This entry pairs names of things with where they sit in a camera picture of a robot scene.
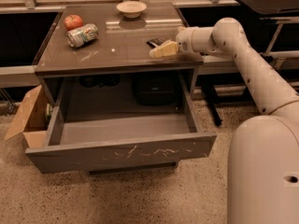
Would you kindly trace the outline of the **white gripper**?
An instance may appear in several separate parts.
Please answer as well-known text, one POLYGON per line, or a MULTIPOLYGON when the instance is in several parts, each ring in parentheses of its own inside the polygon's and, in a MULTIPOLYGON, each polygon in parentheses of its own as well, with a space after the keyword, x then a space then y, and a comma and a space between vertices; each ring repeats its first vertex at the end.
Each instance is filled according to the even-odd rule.
POLYGON ((166 40, 161 46, 151 48, 149 56, 152 58, 168 57, 177 54, 178 51, 210 53, 215 48, 212 32, 212 27, 181 27, 176 36, 177 43, 166 40))

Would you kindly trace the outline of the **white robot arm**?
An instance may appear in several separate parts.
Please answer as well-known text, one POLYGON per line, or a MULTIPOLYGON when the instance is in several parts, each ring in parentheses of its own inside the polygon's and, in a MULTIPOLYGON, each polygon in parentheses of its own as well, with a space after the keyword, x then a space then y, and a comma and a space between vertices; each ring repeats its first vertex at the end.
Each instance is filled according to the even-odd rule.
POLYGON ((181 28, 174 41, 149 55, 195 52, 230 56, 260 111, 231 141, 227 224, 299 224, 299 93, 249 44, 233 18, 181 28))

